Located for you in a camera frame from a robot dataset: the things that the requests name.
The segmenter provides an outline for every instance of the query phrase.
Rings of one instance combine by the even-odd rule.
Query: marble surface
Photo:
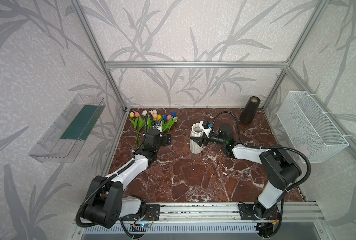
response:
[[[132,109],[139,113],[143,110]],[[160,148],[157,160],[128,185],[124,195],[142,197],[147,202],[253,202],[267,183],[262,165],[244,159],[231,159],[223,154],[218,144],[209,143],[201,154],[190,151],[191,126],[202,120],[212,123],[214,117],[224,110],[231,111],[237,118],[242,111],[235,108],[157,109],[161,115],[177,114],[178,122],[171,128],[171,145]],[[221,115],[215,130],[220,123],[231,124],[234,139],[237,139],[231,115]],[[276,144],[262,110],[257,112],[251,124],[239,124],[245,143],[258,146]],[[131,158],[135,135],[134,127],[127,120],[110,172]],[[285,199],[303,201],[298,188],[291,190]]]

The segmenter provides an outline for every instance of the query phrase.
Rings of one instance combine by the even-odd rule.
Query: mesh basket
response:
[[[289,92],[276,114],[294,147],[310,162],[324,162],[348,146],[326,112],[305,91]]]

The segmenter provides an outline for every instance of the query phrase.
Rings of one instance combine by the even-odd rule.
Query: white vase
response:
[[[201,137],[203,136],[203,129],[199,127],[199,123],[195,123],[191,127],[190,137]],[[190,150],[194,154],[199,154],[203,150],[203,145],[198,146],[196,142],[190,139]]]

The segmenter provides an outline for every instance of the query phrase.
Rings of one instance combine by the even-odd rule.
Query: gray floor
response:
[[[255,233],[177,233],[177,234],[146,234],[142,240],[259,240],[262,239]],[[129,240],[125,234],[83,234],[82,240]],[[320,240],[314,223],[282,223],[280,230],[271,237],[272,240]]]

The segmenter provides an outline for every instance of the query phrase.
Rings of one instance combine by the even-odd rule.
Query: side wall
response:
[[[69,1],[0,1],[0,239],[65,239],[122,111]],[[106,108],[73,163],[28,152],[76,93]]]
[[[105,61],[286,61],[317,0],[80,0]],[[264,102],[280,69],[111,69],[128,106]]]
[[[331,1],[292,68],[356,140],[356,1]],[[266,109],[278,142],[291,142],[276,112],[289,91],[300,89],[286,77]],[[356,160],[344,149],[312,164],[301,186],[317,201],[337,240],[356,240]]]

